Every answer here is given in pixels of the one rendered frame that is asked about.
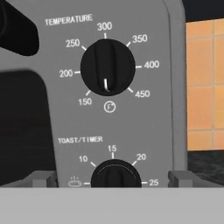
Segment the black timer knob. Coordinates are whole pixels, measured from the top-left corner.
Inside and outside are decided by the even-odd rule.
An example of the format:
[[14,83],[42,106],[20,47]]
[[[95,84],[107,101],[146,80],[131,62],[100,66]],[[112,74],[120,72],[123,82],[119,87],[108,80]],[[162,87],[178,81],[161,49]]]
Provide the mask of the black timer knob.
[[110,159],[100,163],[91,177],[92,187],[141,187],[142,180],[137,169],[121,159]]

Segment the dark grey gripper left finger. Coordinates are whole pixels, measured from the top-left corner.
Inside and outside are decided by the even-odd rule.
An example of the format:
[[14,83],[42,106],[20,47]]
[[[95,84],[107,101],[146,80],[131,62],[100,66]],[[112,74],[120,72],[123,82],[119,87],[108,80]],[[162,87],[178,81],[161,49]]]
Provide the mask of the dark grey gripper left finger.
[[57,187],[56,171],[34,171],[24,179],[3,185],[3,187]]

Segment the grey toaster oven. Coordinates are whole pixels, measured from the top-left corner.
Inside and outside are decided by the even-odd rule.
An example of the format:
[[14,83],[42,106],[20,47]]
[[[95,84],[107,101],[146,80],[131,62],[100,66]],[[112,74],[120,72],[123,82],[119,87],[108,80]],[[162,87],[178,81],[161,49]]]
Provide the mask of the grey toaster oven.
[[[32,70],[45,83],[58,183],[91,186],[110,159],[133,165],[141,187],[166,187],[187,167],[186,15],[182,0],[6,0],[38,28],[39,49],[0,48],[0,72]],[[91,91],[81,58],[99,39],[125,44],[136,62],[129,87]]]

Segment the black temperature knob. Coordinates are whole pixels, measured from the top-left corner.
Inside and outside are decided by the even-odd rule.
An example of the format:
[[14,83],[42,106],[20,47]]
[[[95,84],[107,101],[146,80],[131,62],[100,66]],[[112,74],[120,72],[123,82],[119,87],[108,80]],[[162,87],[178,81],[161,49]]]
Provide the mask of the black temperature knob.
[[80,73],[91,91],[101,96],[114,96],[130,86],[136,73],[136,62],[125,44],[102,38],[84,52]]

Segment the black glass toaster oven door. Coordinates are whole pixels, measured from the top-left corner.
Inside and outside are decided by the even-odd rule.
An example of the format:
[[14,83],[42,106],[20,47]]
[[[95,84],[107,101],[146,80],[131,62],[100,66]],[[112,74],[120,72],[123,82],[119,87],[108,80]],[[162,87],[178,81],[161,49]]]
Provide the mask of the black glass toaster oven door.
[[55,169],[45,83],[28,69],[0,72],[0,186]]

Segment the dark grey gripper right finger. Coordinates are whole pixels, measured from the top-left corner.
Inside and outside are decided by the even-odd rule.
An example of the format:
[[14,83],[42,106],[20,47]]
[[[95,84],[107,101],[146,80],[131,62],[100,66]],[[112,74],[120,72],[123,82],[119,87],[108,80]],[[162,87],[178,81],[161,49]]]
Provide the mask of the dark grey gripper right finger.
[[169,187],[223,188],[223,185],[201,179],[191,171],[169,171],[168,179]]

